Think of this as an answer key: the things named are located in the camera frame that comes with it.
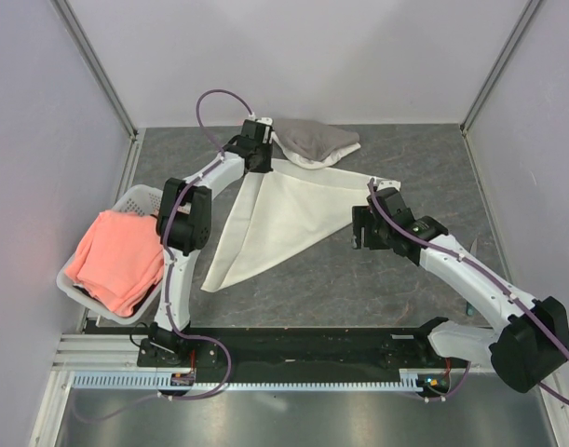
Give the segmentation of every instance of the white laundry basket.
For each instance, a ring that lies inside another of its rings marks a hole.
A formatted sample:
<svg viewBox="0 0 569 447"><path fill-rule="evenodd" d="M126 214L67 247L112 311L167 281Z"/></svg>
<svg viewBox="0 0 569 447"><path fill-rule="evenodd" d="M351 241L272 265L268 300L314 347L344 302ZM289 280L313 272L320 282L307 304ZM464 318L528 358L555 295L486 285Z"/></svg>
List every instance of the white laundry basket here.
<svg viewBox="0 0 569 447"><path fill-rule="evenodd" d="M160 209L162 191L150 186L139 184L131 187L113 206L113 210L121 212L137 212L140 216L147 216ZM93 310L98 315L116 321L119 324L133 324L139 321L147 308L154 302L155 298L162 290L162 283L159 282L148 294L145 301L141 304L137 312L130 317L120 317L108 310L98 300L90 298L74 287L74 283L64 274L65 268L73 261L75 255L71 256L65 263L62 270L57 275L57 286L64 291L70 298L73 298L81 305Z"/></svg>

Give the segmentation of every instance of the white robotic arm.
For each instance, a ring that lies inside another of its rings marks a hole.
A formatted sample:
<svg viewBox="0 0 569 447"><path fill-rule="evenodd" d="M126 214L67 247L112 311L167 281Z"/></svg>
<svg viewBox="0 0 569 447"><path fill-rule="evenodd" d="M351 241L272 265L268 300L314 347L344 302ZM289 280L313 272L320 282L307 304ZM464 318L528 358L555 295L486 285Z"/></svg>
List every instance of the white robotic arm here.
<svg viewBox="0 0 569 447"><path fill-rule="evenodd" d="M191 283L199 251L210 237L211 202L246 172L267 173L271 170L271 125L271 118L246 120L241 133L224 147L224 154L219 154L205 168L183 180L168 179L164 186L156 231L163 240L167 231L169 235L168 247L164 249L165 276L155 323L162 330L158 333L163 333L161 336L166 340L171 339L169 334L173 329L182 331L190 322ZM184 198L176 205L182 193ZM175 206L179 207L178 212L167 229ZM166 272L170 265L172 275L168 281ZM169 349L167 345L171 342L158 340L158 344Z"/></svg>
<svg viewBox="0 0 569 447"><path fill-rule="evenodd" d="M515 304L518 298L569 350L567 316L559 301L553 297L540 301L509 284L468 253L435 219L415 219L398 190L373 191L368 203L353 208L354 246L392 249L408 258L452 286L491 326L461 326L436 318L427 339L439 356L493 366L504 382L521 392L565 363L557 346Z"/></svg>
<svg viewBox="0 0 569 447"><path fill-rule="evenodd" d="M166 277L163 281L156 325L150 335L153 345L178 349L172 330L181 332L189 325L191 283L199 251L210 235L211 201L245 172L271 170L271 131L269 118L247 120L241 134L224 147L223 155L197 174L166 182L156 229L163 240L168 239L170 252L165 250L164 257L167 270L172 264L172 275L170 281ZM398 190L387 188L373 194L368 198L369 206L352 210L355 248L392 249L408 258L452 286L491 326L460 326L447 318L435 318L434 324L428 324L432 329L427 339L437 355L493 366L508 385L521 392L537 385L565 362L563 354L510 297L517 296L569 350L567 316L557 300L536 300L487 269L434 219L425 216L415 220ZM177 205L181 195L184 197ZM174 207L179 207L179 212L167 230ZM375 208L383 210L387 219L373 212Z"/></svg>
<svg viewBox="0 0 569 447"><path fill-rule="evenodd" d="M200 172L208 170L208 168L217 162L221 161L221 156L217 156L215 160L209 163ZM240 179L245 173L245 159L232 153L224 154L224 161L218 165L217 168L212 170L208 175L204 176L196 186L205 186L211 190L211 200L216 198L230 183ZM193 181L199 176L197 174L191 175L184 179L185 183ZM191 206L185 205L183 212L190 212ZM179 330L184 329L190 320L189 316L189 295L191 294L191 282L193 280L193 272L199 250L193 250L188 254L178 249L171 250L174 260L169 253L164 250L164 270L168 270L168 266L174 263L174 275L169 284L169 290L166 290L166 278L162 281L162 298L160 300L160 307L157 309L155 322L157 325L167 331L171 331L172 327L168 318L167 294L171 302L172 318Z"/></svg>

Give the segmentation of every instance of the orange towel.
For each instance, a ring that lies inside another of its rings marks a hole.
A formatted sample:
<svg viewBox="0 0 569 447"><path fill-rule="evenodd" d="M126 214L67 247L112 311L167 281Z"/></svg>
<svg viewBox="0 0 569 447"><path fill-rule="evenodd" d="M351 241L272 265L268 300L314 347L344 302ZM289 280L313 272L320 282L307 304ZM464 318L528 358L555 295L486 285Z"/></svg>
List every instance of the orange towel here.
<svg viewBox="0 0 569 447"><path fill-rule="evenodd" d="M102 212L79 242L65 274L120 317L164 274L156 219L134 212Z"/></svg>

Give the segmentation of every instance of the gray tabletop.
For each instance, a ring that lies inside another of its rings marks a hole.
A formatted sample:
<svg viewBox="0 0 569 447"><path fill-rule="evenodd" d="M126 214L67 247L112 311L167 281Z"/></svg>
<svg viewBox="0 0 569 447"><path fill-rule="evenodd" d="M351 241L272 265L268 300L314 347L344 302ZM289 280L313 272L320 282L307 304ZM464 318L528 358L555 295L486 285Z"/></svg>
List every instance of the gray tabletop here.
<svg viewBox="0 0 569 447"><path fill-rule="evenodd" d="M477 238L478 257L502 273L457 125L341 127L358 132L362 148L336 168L401 181L415 216L438 219L467 248ZM225 142L238 128L212 131ZM282 157L279 149L275 156ZM195 173L214 157L197 128L148 129L134 184L162 188L168 177ZM193 326L418 326L437 316L485 324L480 315L466 315L455 291L406 259L391 251L352 250L349 226L261 275L215 293L201 291L239 187L233 184L214 201L210 242L193 280Z"/></svg>

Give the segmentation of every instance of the white cloth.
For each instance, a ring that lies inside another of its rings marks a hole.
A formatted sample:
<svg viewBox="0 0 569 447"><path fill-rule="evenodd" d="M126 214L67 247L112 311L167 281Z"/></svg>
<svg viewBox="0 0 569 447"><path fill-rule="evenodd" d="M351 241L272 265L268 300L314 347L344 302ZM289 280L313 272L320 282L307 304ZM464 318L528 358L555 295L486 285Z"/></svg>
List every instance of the white cloth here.
<svg viewBox="0 0 569 447"><path fill-rule="evenodd" d="M282 145L282 142L278 139L278 136L275 132L272 133L272 136L274 137L274 141L278 144L280 149L282 149L284 156L287 157L295 165L305 169L328 168L329 166L335 165L337 162L339 162L342 158L344 158L348 154L352 154L353 152L358 151L358 149L360 149L360 144L358 143L350 144L347 147L336 149L327 157L325 157L322 161L314 161L314 160L309 160L308 158L305 158L304 156L301 156L296 152L293 152L290 149L284 147Z"/></svg>
<svg viewBox="0 0 569 447"><path fill-rule="evenodd" d="M286 160L272 160L272 168L245 177L202 291L224 289L286 261L351 224L352 207L367 203L371 176L310 171ZM376 180L400 189L400 182Z"/></svg>

